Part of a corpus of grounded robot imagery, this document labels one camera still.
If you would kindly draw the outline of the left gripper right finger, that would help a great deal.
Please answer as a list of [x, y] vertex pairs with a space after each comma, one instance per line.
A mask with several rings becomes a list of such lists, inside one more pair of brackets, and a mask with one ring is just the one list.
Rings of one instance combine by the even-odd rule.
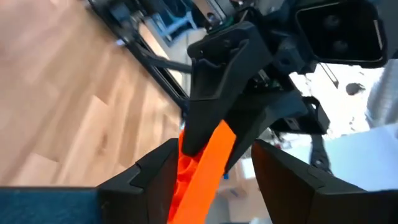
[[273, 224], [359, 224], [364, 190], [266, 143], [252, 145], [252, 163]]

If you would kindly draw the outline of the black aluminium table frame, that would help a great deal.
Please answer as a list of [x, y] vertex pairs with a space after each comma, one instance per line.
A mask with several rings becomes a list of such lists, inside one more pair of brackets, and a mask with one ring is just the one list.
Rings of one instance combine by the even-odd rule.
[[183, 17], [191, 11], [191, 0], [85, 0], [90, 8], [138, 59], [183, 113], [188, 112], [187, 88], [191, 71], [186, 56], [188, 33], [168, 47], [156, 32], [151, 16], [165, 10]]

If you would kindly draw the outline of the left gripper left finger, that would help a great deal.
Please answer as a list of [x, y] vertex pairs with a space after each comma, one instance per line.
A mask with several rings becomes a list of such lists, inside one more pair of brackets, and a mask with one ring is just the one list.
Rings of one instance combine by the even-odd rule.
[[169, 139], [99, 185], [104, 224], [166, 224], [177, 180], [178, 140]]

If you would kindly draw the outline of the blue-grey metal table frame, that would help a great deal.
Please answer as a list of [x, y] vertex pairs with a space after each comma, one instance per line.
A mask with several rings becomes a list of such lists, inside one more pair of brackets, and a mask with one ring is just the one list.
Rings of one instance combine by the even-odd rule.
[[183, 17], [177, 17], [165, 10], [161, 14], [153, 14], [151, 18], [156, 32], [168, 47], [173, 46], [189, 30], [198, 29], [191, 11], [186, 12]]

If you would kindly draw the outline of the orange-red two-by-four brick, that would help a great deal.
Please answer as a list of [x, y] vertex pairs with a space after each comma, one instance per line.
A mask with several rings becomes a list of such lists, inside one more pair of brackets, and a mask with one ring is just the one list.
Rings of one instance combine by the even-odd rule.
[[216, 127], [196, 156], [182, 153], [185, 131], [178, 139], [178, 166], [167, 224], [204, 224], [236, 139], [225, 121]]

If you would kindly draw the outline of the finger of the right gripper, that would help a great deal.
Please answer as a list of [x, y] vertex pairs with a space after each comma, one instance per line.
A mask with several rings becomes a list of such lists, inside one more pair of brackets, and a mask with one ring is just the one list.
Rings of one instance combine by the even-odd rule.
[[236, 140], [224, 171], [229, 172], [255, 139], [276, 121], [307, 112], [302, 97], [294, 91], [240, 96], [225, 118]]
[[240, 22], [188, 47], [192, 58], [189, 112], [182, 150], [198, 154], [249, 79], [272, 61], [257, 27]]

